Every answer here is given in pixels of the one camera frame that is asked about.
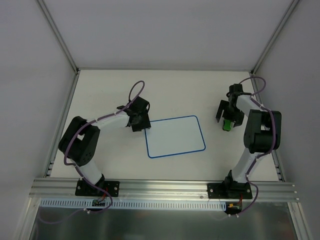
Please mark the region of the green whiteboard eraser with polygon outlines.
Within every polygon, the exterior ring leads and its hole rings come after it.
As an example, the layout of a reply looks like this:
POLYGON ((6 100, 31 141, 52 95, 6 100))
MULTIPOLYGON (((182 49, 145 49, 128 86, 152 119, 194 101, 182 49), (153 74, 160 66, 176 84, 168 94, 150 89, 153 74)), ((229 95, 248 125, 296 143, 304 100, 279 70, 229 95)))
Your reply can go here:
POLYGON ((235 125, 234 121, 224 119, 223 125, 222 125, 222 130, 226 131, 226 132, 230 132, 234 128, 234 125, 235 125))

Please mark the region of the blue framed small whiteboard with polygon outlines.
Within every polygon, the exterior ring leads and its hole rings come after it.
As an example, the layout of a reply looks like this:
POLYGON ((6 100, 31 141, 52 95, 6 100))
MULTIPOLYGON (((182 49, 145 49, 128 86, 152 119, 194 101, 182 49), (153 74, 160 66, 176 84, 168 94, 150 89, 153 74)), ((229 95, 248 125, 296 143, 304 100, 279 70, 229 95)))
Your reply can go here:
POLYGON ((152 120, 144 131, 151 159, 202 152, 206 143, 196 115, 152 120))

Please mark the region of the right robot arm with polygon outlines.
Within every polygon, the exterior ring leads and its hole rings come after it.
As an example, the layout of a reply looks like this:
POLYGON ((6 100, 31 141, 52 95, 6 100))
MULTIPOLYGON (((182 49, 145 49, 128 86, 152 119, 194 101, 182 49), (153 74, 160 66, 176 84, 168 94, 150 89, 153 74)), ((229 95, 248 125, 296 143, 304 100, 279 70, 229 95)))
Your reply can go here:
POLYGON ((220 101, 215 118, 223 121, 222 129, 227 132, 247 119, 244 151, 221 183, 207 187, 208 196, 211 199, 251 199, 250 175, 262 158, 279 148, 282 114, 257 102, 251 93, 244 92, 240 83, 231 85, 226 96, 228 99, 220 101))

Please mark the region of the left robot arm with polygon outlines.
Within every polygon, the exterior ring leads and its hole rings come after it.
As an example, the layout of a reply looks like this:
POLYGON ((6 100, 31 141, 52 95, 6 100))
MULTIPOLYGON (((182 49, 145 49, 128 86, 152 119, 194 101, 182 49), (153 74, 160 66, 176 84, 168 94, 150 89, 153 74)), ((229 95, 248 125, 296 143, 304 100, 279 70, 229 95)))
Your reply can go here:
POLYGON ((58 149, 70 164, 79 171, 82 179, 78 182, 77 196, 100 197, 109 190, 104 175, 97 168, 93 157, 102 130, 112 131, 130 127, 133 132, 151 128, 149 119, 150 103, 142 97, 130 101, 128 106, 118 106, 115 113, 97 120, 74 117, 62 136, 58 149))

